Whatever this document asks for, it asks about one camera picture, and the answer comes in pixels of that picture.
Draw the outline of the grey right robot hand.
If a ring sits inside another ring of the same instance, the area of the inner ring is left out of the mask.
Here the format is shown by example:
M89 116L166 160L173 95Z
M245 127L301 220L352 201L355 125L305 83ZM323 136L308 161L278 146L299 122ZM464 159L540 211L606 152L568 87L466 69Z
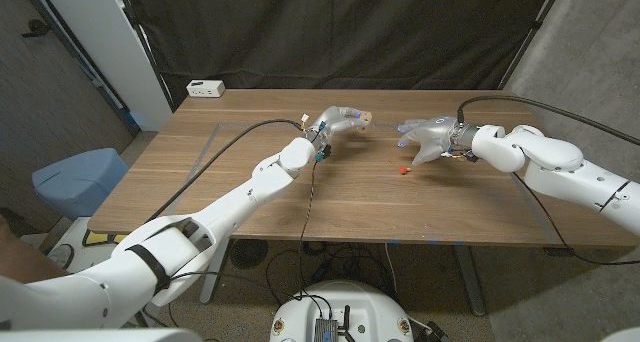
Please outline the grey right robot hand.
M425 119L410 119L398 126L398 131L403 134L397 146L405 147L410 142L420 144L420 150L414 157L414 166L431 162L451 147L451 136L457 120L454 117L440 116Z

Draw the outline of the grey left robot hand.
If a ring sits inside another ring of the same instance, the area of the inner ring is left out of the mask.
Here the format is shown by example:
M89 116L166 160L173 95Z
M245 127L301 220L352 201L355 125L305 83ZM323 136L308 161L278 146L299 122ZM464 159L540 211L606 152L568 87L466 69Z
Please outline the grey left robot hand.
M364 128L372 121L372 113L352 107L331 106L307 128L306 139L314 145L329 143L333 136L349 129Z

